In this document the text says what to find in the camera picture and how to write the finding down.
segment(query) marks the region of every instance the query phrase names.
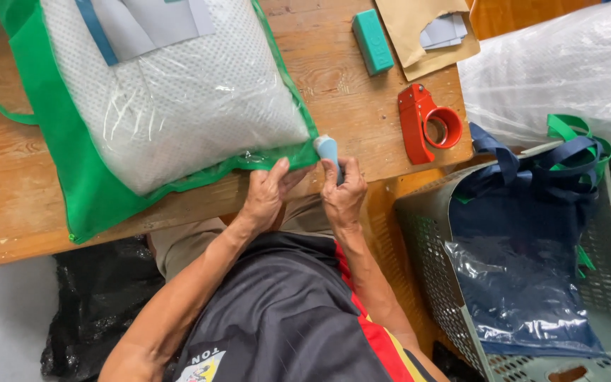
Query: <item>person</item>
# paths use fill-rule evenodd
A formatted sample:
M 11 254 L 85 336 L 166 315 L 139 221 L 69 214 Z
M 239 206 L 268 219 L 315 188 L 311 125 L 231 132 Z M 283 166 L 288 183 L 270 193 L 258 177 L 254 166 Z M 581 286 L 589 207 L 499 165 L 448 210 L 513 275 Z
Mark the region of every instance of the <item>person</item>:
M 218 218 L 153 232 L 167 283 L 117 343 L 99 381 L 447 382 L 421 352 L 360 225 L 367 184 L 355 158 L 322 160 L 320 195 L 286 205 L 313 167 L 282 158 L 250 174 L 229 226 Z

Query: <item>navy blue bag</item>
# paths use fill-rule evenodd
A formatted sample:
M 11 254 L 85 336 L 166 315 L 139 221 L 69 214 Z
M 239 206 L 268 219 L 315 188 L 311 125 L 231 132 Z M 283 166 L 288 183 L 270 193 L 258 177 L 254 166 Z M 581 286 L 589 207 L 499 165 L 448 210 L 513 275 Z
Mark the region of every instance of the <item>navy blue bag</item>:
M 498 163 L 455 188 L 446 251 L 484 351 L 604 354 L 576 278 L 578 243 L 598 198 L 609 143 L 575 135 L 519 160 L 472 123 L 471 135 L 475 150 L 496 155 Z

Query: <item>perforated white fabric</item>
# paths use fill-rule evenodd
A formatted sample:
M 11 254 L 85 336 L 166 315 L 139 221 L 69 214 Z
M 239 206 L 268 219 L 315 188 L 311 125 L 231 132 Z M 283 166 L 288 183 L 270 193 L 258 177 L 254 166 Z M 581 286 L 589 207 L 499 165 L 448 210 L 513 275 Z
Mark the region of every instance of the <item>perforated white fabric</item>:
M 215 34 L 107 66 L 75 0 L 41 0 L 77 110 L 106 166 L 138 195 L 237 154 L 308 140 L 250 0 L 206 4 Z

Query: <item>wooden table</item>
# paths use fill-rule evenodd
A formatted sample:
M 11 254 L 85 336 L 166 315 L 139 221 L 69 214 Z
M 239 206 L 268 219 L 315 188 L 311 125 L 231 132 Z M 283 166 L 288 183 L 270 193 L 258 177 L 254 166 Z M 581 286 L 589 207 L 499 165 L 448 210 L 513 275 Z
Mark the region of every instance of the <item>wooden table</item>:
M 371 0 L 261 0 L 286 66 L 318 126 L 339 143 L 341 155 L 356 156 L 368 182 L 444 167 L 472 156 L 470 132 L 449 150 L 433 150 L 433 163 L 413 166 L 405 153 L 396 96 L 407 86 L 396 67 L 369 77 L 351 30 Z M 437 105 L 466 118 L 455 65 L 423 77 Z M 0 102 L 29 112 L 29 104 L 0 34 Z M 238 211 L 247 174 L 233 173 L 215 184 L 167 195 L 148 210 L 123 221 L 85 245 Z M 312 173 L 295 196 L 319 192 L 322 170 Z M 0 115 L 0 265 L 74 249 L 68 240 L 63 195 L 56 168 L 39 129 Z

